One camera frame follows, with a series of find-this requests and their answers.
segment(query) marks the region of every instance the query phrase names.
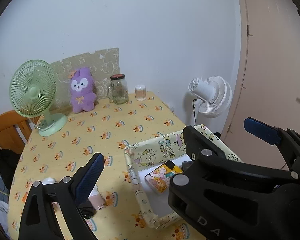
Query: blue gripper pad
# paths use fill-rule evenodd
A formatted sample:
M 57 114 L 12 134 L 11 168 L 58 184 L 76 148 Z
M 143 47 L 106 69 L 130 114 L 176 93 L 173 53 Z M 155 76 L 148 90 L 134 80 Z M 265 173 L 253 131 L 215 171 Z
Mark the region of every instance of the blue gripper pad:
M 75 189 L 74 199 L 74 204 L 76 206 L 79 206 L 88 199 L 94 185 L 96 184 L 105 166 L 104 161 L 105 160 L 103 155 L 99 154 L 95 161 L 91 164 L 90 168 L 88 168 L 81 181 L 78 183 Z
M 281 142 L 281 137 L 279 136 L 276 128 L 256 119 L 248 117 L 246 120 L 244 120 L 243 126 L 247 132 L 257 136 L 261 140 L 271 145 L 279 144 Z

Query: door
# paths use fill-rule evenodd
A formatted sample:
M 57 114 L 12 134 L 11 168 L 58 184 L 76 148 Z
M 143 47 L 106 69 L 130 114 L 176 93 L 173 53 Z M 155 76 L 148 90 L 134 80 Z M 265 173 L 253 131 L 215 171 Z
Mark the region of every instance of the door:
M 285 161 L 278 149 L 246 132 L 243 122 L 253 117 L 300 134 L 300 17 L 291 0 L 246 0 L 246 5 L 247 64 L 224 142 L 246 163 L 281 169 Z

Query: green fan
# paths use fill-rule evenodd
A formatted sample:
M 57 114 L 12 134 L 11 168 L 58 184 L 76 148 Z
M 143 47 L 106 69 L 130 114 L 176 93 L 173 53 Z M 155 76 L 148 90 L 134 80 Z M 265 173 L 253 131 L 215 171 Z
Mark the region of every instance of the green fan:
M 67 122 L 64 114 L 50 114 L 49 108 L 56 94 L 53 68 L 42 60 L 29 60 L 14 73 L 10 82 L 10 101 L 22 116 L 44 115 L 36 128 L 41 136 L 59 131 Z

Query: patterned tablecloth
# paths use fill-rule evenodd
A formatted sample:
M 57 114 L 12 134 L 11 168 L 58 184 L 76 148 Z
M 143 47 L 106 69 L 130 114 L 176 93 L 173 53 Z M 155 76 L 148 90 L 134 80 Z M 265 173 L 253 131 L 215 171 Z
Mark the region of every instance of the patterned tablecloth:
M 110 104 L 99 101 L 91 112 L 70 113 L 68 123 L 57 133 L 41 137 L 34 130 L 18 163 L 9 198 L 9 233 L 18 239 L 23 206 L 31 184 L 46 177 L 60 181 L 72 176 L 84 166 L 94 152 L 105 156 L 105 167 L 97 182 L 98 189 L 108 206 L 89 220 L 91 230 L 99 240 L 140 239 L 205 239 L 184 220 L 156 230 L 148 228 L 137 203 L 127 174 L 123 149 L 129 144 L 182 130 L 184 124 L 157 98 L 147 92 L 148 99 L 138 102 L 130 94 L 128 104 Z M 65 239 L 72 236 L 60 208 L 56 216 Z

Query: jar lid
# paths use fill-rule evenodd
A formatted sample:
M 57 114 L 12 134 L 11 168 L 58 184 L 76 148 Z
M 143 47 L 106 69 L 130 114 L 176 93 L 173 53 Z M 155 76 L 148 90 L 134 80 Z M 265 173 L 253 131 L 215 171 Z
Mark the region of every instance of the jar lid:
M 124 78 L 125 78 L 124 74 L 115 74 L 110 77 L 111 80 L 119 80 L 119 79 L 124 79 Z

